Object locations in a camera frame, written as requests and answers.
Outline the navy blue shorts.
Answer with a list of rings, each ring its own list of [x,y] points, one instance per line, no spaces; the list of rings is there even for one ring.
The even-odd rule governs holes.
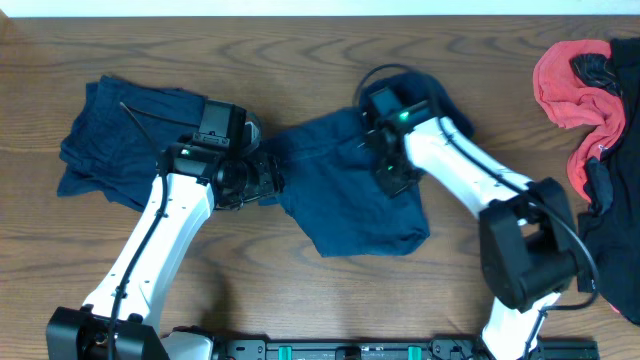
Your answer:
[[[407,255],[430,235],[417,186],[391,198],[376,183],[368,128],[360,109],[347,107],[260,146],[277,158],[284,178],[276,203],[324,257]]]

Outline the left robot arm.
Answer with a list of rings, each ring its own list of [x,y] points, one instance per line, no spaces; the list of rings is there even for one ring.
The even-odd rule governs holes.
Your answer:
[[[216,211],[280,194],[276,159],[260,151],[260,120],[206,101],[195,132],[161,149],[147,140],[157,175],[146,207],[110,271],[79,309],[59,307],[46,328],[51,359],[223,359],[196,327],[160,334],[167,295],[202,225]]]

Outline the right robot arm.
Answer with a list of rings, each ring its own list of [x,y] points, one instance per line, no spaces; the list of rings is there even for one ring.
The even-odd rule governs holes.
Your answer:
[[[575,277],[599,279],[579,239],[563,187],[535,182],[489,156],[464,135],[430,90],[416,100],[384,86],[360,102],[378,154],[374,176],[395,197],[429,174],[477,219],[481,267],[494,301],[478,358],[532,359],[547,315]]]

